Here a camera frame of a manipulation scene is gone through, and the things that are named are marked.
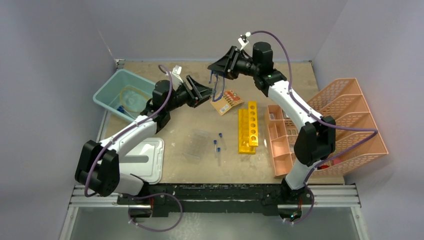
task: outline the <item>test tube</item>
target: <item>test tube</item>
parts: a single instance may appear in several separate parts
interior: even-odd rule
[[[219,138],[221,139],[222,145],[224,146],[224,150],[227,150],[227,145],[225,144],[223,134],[219,133]]]
[[[217,154],[217,141],[216,140],[213,140],[213,145],[214,145],[213,150],[215,151],[215,158],[217,158],[218,154]]]
[[[218,166],[221,167],[221,148],[216,149],[216,154],[218,155]]]

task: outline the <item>test tube rack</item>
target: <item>test tube rack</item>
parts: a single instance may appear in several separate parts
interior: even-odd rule
[[[247,109],[238,110],[238,153],[255,154],[258,139],[257,104],[255,101],[249,101]]]

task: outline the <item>teal plastic bin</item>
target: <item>teal plastic bin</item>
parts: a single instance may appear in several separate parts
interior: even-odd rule
[[[146,107],[154,88],[153,82],[120,69],[94,94],[93,100],[120,118],[132,122]]]

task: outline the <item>white plastic lid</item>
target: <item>white plastic lid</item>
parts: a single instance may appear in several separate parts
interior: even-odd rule
[[[119,171],[128,175],[134,174],[150,184],[159,183],[162,178],[164,147],[162,138],[146,138],[119,159]]]

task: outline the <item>white wall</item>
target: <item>white wall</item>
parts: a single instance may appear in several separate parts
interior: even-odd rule
[[[358,79],[389,155],[348,176],[373,239],[423,239],[424,1],[349,0],[318,55],[320,88]]]
[[[1,239],[58,239],[114,61],[82,0],[2,0],[0,32]]]
[[[281,37],[294,61],[313,59],[347,0],[86,0],[114,58],[215,60],[247,31]],[[254,41],[271,40],[254,37]],[[276,48],[275,58],[283,60]]]

